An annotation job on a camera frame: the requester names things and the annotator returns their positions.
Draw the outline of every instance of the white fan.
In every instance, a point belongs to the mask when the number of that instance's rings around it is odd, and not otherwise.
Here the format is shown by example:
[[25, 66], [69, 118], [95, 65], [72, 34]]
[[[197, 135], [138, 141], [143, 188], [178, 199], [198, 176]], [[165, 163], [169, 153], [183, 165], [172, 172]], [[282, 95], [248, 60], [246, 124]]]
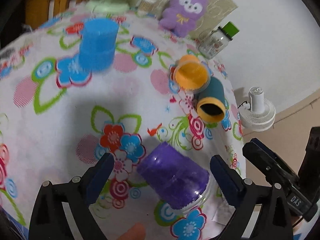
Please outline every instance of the white fan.
[[264, 98], [261, 87], [252, 87], [249, 89], [250, 103], [239, 107], [241, 124], [255, 132], [261, 132], [269, 129], [276, 117], [274, 105]]

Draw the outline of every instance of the stuffed animal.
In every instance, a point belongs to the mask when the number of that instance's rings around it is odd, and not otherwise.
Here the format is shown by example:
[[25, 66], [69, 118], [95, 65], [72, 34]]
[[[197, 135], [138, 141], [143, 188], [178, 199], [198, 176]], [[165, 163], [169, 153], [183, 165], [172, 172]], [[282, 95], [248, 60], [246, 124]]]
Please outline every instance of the stuffed animal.
[[208, 0], [170, 0], [159, 25], [184, 38], [196, 28], [196, 21], [206, 12]]

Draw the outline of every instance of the cup stack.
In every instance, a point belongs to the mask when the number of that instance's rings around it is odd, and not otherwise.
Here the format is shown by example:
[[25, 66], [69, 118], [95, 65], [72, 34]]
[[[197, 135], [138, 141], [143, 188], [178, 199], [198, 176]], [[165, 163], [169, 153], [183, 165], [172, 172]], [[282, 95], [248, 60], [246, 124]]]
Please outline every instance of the cup stack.
[[119, 25], [104, 18], [84, 24], [79, 49], [79, 64], [87, 71], [98, 72], [109, 68], [114, 59]]

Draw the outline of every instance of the black cable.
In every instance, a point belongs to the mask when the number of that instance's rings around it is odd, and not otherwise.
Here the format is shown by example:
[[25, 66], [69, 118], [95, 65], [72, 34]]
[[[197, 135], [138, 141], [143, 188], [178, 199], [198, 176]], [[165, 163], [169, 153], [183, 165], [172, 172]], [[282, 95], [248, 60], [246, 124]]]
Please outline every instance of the black cable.
[[247, 104], [248, 102], [247, 101], [242, 102], [242, 104], [238, 106], [238, 109], [239, 109], [240, 106], [243, 106], [244, 103]]
[[298, 225], [302, 220], [303, 220], [303, 217], [300, 217], [300, 219], [293, 224], [292, 228], [294, 228], [296, 225]]

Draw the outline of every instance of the floral tablecloth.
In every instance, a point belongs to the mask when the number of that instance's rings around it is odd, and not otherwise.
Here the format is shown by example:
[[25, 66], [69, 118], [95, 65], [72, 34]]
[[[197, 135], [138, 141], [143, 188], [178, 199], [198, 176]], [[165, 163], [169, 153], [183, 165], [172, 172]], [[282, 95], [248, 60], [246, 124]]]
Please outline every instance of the floral tablecloth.
[[[114, 63], [103, 73], [75, 64], [83, 24], [94, 17], [120, 25]], [[196, 55], [221, 80], [227, 109], [221, 123], [204, 123], [193, 95], [172, 81], [175, 62], [185, 54]], [[106, 151], [124, 165], [114, 168], [90, 210], [111, 240], [138, 221], [152, 240], [206, 239], [223, 229], [219, 215], [226, 208], [220, 208], [216, 184], [204, 206], [178, 217], [137, 174], [160, 142], [206, 169], [220, 154], [245, 177], [236, 101], [219, 59], [206, 61], [194, 41], [160, 29], [152, 17], [96, 15], [84, 4], [0, 51], [0, 140], [0, 205], [25, 236], [41, 183], [82, 176]]]

